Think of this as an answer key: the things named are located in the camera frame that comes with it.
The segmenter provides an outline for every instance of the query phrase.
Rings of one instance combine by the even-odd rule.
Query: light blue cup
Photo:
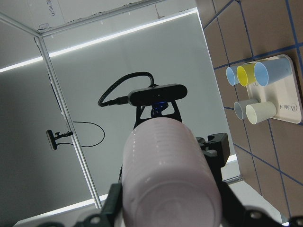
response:
[[[290,76],[292,74],[292,69],[288,59],[279,58],[257,62],[255,64],[254,73],[257,82],[261,86],[267,86]]]
[[[232,86],[239,84],[239,80],[237,77],[237,67],[238,66],[231,66],[226,69],[227,80]]]

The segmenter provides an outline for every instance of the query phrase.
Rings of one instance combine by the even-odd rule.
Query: gray wall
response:
[[[60,36],[54,39],[60,42]],[[52,61],[72,119],[95,122],[106,131],[101,145],[83,149],[100,195],[117,181],[135,108],[100,108],[97,101],[127,73],[149,71],[157,84],[187,86],[188,96],[178,105],[184,124],[196,136],[229,132],[196,15],[53,57]],[[57,151],[49,147],[45,131],[66,132],[66,127],[43,63],[2,73],[0,86],[0,204],[5,204],[0,207],[0,225],[89,199],[73,146],[61,145]],[[132,79],[109,98],[146,86],[148,79]],[[94,144],[102,137],[96,127],[75,127],[82,145]]]

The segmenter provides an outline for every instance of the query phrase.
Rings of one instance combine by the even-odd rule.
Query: white cup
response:
[[[231,67],[227,67],[226,69],[227,80],[232,86],[239,84],[239,80],[237,77],[237,67],[238,66],[231,66]]]
[[[276,107],[272,102],[255,103],[246,106],[246,115],[250,123],[257,124],[276,115]]]
[[[256,80],[261,86],[270,85],[288,77],[291,73],[291,65],[286,58],[257,62],[254,67]]]
[[[241,120],[245,119],[247,117],[245,111],[246,106],[254,103],[259,103],[259,101],[256,99],[247,99],[247,100],[235,102],[233,104],[233,108],[235,110],[237,117]]]

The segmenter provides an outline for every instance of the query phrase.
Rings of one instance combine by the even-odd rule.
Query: metal pole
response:
[[[55,33],[62,32],[64,30],[68,30],[68,29],[71,29],[71,28],[74,28],[74,27],[77,27],[77,26],[85,25],[85,24],[88,24],[88,23],[91,23],[91,22],[103,20],[105,18],[116,16],[118,14],[127,13],[129,11],[132,11],[132,10],[135,10],[135,9],[138,9],[138,8],[142,8],[142,7],[145,7],[145,6],[149,6],[149,5],[152,5],[152,4],[156,4],[156,3],[161,2],[161,1],[165,1],[165,0],[142,0],[142,1],[139,1],[139,2],[134,2],[132,4],[124,5],[122,7],[116,8],[116,9],[112,9],[112,10],[109,10],[109,11],[106,11],[106,12],[101,12],[101,13],[98,13],[96,15],[92,15],[90,17],[78,19],[78,20],[72,21],[70,23],[67,23],[65,25],[61,25],[61,26],[58,26],[58,27],[55,27],[55,28],[51,28],[50,30],[47,30],[46,32],[41,32],[40,35],[42,37],[53,35]]]
[[[234,176],[232,178],[226,179],[223,182],[226,182],[228,185],[233,184],[233,183],[237,183],[243,181],[243,176],[242,175],[238,175],[238,176]]]
[[[37,41],[39,43],[39,47],[40,47],[40,50],[41,50],[41,55],[44,59],[44,63],[45,63],[47,72],[50,76],[51,83],[53,85],[55,95],[58,98],[58,102],[59,102],[60,108],[62,110],[62,114],[63,114],[63,116],[64,116],[64,118],[67,122],[67,126],[68,126],[69,130],[73,132],[73,135],[71,136],[71,140],[72,140],[72,143],[74,144],[74,147],[75,147],[75,150],[76,150],[76,153],[77,153],[77,156],[78,156],[78,160],[80,162],[83,174],[85,176],[85,180],[86,180],[86,182],[88,184],[88,187],[89,187],[90,194],[91,194],[91,196],[92,196],[92,198],[95,202],[96,208],[100,209],[100,208],[102,208],[102,205],[101,205],[97,190],[95,188],[94,182],[93,182],[92,177],[90,175],[89,168],[87,166],[85,157],[83,155],[82,147],[80,145],[80,142],[78,140],[75,128],[73,126],[71,116],[68,112],[67,105],[65,103],[65,100],[64,100],[64,97],[63,97],[63,94],[62,94],[62,91],[61,91],[61,88],[60,88],[60,85],[59,85],[59,81],[58,81],[58,78],[57,78],[56,73],[54,71],[54,68],[53,68],[51,59],[49,57],[49,53],[47,51],[45,42],[44,42],[42,37],[39,37]]]
[[[18,22],[18,21],[16,21],[16,20],[14,20],[14,19],[12,19],[12,18],[10,18],[10,17],[4,15],[4,14],[1,13],[1,12],[0,12],[0,20],[1,20],[2,22],[4,22],[5,24],[8,24],[8,25],[11,25],[11,26],[13,26],[13,27],[19,28],[20,30],[25,31],[25,32],[27,32],[27,33],[29,33],[29,34],[35,36],[35,37],[40,37],[40,34],[39,34],[37,31],[35,31],[35,30],[33,30],[33,29],[27,27],[27,26],[24,25],[24,24],[21,24],[20,22]]]

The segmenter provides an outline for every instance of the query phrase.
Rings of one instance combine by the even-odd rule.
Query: plastic cup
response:
[[[255,63],[245,64],[237,67],[237,77],[242,86],[247,86],[256,81],[254,75]]]
[[[246,106],[246,115],[250,123],[257,124],[276,115],[272,102],[255,103]]]
[[[246,106],[249,104],[259,103],[256,99],[247,99],[243,101],[235,102],[233,108],[235,109],[235,113],[239,119],[245,119],[246,116]]]
[[[270,85],[292,74],[291,65],[286,58],[257,62],[254,68],[257,82],[261,86]]]
[[[231,67],[227,67],[226,69],[227,80],[232,86],[239,84],[239,80],[237,77],[237,67],[238,66],[231,66]]]

